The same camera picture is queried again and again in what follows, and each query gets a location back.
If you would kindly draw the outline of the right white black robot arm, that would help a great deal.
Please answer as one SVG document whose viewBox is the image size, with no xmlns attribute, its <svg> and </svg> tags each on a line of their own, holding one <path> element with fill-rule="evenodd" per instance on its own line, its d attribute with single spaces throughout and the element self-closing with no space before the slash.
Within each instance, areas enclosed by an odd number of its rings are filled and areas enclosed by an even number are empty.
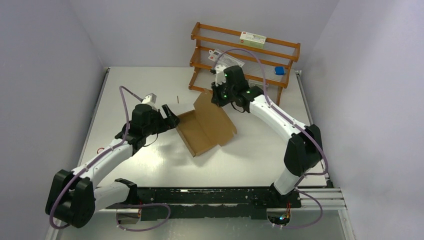
<svg viewBox="0 0 424 240">
<path fill-rule="evenodd" d="M 228 104 L 241 107 L 266 123 L 287 142 L 283 158 L 284 169 L 273 182 L 270 202 L 282 207 L 301 178 L 316 166 L 322 157 L 322 139 L 316 125 L 306 125 L 282 111 L 258 86 L 249 86 L 238 65 L 217 65 L 210 70 L 215 80 L 211 83 L 211 102 L 218 107 Z"/>
</svg>

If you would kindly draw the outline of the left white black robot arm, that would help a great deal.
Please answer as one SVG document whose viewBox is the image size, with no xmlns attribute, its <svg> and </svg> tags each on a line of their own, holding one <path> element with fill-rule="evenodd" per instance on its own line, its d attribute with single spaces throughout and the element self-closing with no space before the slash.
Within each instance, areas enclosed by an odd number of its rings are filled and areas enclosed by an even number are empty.
<svg viewBox="0 0 424 240">
<path fill-rule="evenodd" d="M 140 203 L 138 186 L 132 181 L 118 178 L 103 187 L 99 183 L 146 147 L 147 137 L 175 129 L 180 119 L 166 104 L 157 110 L 146 103 L 136 105 L 125 117 L 122 130 L 102 152 L 84 165 L 54 175 L 45 206 L 50 221 L 58 219 L 67 226 L 82 228 L 101 209 L 115 204 L 132 208 Z"/>
</svg>

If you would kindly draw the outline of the brown cardboard box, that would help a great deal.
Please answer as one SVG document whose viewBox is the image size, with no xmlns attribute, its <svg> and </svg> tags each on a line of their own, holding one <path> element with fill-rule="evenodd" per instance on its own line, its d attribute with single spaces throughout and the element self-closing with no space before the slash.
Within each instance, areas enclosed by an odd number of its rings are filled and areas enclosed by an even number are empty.
<svg viewBox="0 0 424 240">
<path fill-rule="evenodd" d="M 179 114 L 176 130 L 192 157 L 216 146 L 225 146 L 237 134 L 237 128 L 223 108 L 212 103 L 212 93 L 204 89 L 193 109 Z"/>
</svg>

